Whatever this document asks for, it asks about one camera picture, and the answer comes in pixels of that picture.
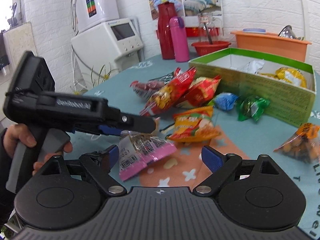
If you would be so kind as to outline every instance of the orange pattern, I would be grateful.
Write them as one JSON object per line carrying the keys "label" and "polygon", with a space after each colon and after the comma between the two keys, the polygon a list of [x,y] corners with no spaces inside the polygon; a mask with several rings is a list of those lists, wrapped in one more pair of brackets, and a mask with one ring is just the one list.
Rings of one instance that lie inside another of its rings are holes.
{"label": "orange pattern", "polygon": [[[216,128],[221,132],[221,135],[211,141],[191,143],[189,145],[177,143],[176,147],[178,150],[175,153],[149,165],[140,172],[141,186],[157,187],[161,179],[170,178],[168,182],[169,187],[188,186],[193,190],[195,186],[211,175],[211,171],[199,158],[201,149],[205,145],[210,145],[222,154],[235,153],[243,159],[248,159],[247,155],[225,135],[219,126],[216,126]],[[185,181],[186,176],[183,175],[183,172],[190,172],[193,169],[195,169],[194,175],[196,178]]]}

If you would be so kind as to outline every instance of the table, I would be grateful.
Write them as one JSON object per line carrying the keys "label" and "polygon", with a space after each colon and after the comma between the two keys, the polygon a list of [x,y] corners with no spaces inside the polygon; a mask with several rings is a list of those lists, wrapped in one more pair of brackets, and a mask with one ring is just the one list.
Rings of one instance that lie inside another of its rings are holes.
{"label": "table", "polygon": [[[145,82],[151,78],[170,73],[177,67],[185,71],[188,69],[188,63],[176,63],[174,60],[164,61],[161,55],[158,55],[119,73],[88,91],[86,95],[107,98],[110,106],[117,107],[122,112],[139,114],[145,105],[145,101],[135,95],[130,88],[131,82],[135,80]],[[320,84],[319,74],[316,74],[316,82]],[[173,123],[172,114],[175,112],[176,109],[170,109],[161,115],[160,128]],[[320,221],[320,215],[317,215],[320,208],[320,180],[318,182],[320,166],[314,166],[316,163],[303,163],[273,152],[297,128],[267,115],[263,115],[258,123],[254,123],[253,120],[238,122],[235,110],[226,113],[215,109],[212,120],[222,131],[222,135],[217,140],[212,140],[211,146],[224,154],[234,152],[243,158],[250,159],[256,159],[259,154],[268,154],[293,179],[307,199],[306,211],[299,227],[314,239],[319,238],[320,228],[317,227],[316,221]],[[319,96],[316,97],[309,121],[320,125]],[[77,159],[81,154],[104,150],[111,144],[118,144],[119,138],[76,132],[71,135],[71,142],[74,150],[71,154],[65,155],[65,159]],[[127,190],[131,186],[189,186],[193,188],[210,175],[210,171],[199,159],[203,145],[203,143],[192,144],[188,147],[178,145],[177,153],[154,163],[142,171],[139,176],[126,182],[122,182],[119,178],[118,163],[113,167],[110,175],[125,186]],[[180,170],[180,164],[186,165],[186,163],[190,163],[190,165],[187,165],[190,169],[193,163],[195,167],[191,170]],[[173,177],[172,174],[177,173],[180,176]]]}

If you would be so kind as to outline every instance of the glass jar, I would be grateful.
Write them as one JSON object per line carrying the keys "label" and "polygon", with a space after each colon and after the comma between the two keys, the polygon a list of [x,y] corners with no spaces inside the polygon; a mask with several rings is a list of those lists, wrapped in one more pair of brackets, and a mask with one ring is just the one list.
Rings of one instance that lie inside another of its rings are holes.
{"label": "glass jar", "polygon": [[214,43],[218,40],[218,31],[214,25],[214,16],[212,13],[198,14],[199,20],[199,41]]}

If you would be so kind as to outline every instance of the green candy wrapper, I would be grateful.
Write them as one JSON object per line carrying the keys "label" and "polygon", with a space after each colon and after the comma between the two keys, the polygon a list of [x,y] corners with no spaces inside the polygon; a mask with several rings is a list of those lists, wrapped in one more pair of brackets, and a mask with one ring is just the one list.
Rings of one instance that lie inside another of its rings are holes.
{"label": "green candy wrapper", "polygon": [[250,96],[240,99],[237,104],[239,112],[238,121],[244,121],[249,118],[254,119],[256,122],[260,119],[264,109],[270,105],[270,100],[260,98],[257,96]]}

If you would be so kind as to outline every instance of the green box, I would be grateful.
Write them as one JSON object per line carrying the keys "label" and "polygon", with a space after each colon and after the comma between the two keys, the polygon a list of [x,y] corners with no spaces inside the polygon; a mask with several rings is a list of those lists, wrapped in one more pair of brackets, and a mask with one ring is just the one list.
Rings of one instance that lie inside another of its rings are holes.
{"label": "green box", "polygon": [[[259,73],[275,73],[281,67],[298,69],[307,81],[307,89],[268,76],[250,74],[236,68],[252,60],[264,60]],[[271,101],[265,113],[299,127],[308,122],[316,97],[313,67],[304,62],[273,54],[228,48],[189,61],[196,67],[196,77],[221,76],[217,94],[231,92],[239,96],[257,95]]]}

